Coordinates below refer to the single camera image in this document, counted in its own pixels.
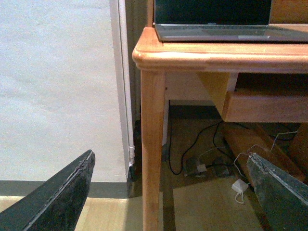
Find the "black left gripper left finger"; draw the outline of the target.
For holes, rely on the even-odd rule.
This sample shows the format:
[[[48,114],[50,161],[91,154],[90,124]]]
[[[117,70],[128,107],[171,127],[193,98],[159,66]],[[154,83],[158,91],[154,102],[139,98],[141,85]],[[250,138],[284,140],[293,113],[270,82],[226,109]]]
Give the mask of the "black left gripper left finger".
[[[90,191],[95,154],[88,150],[0,214],[2,231],[73,231]]]

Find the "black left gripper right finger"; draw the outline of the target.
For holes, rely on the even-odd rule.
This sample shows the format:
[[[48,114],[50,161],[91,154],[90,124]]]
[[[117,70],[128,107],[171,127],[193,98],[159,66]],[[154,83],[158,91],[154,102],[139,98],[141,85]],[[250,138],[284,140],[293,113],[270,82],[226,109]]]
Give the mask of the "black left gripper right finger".
[[[254,153],[247,160],[257,199],[274,231],[308,229],[308,186]]]

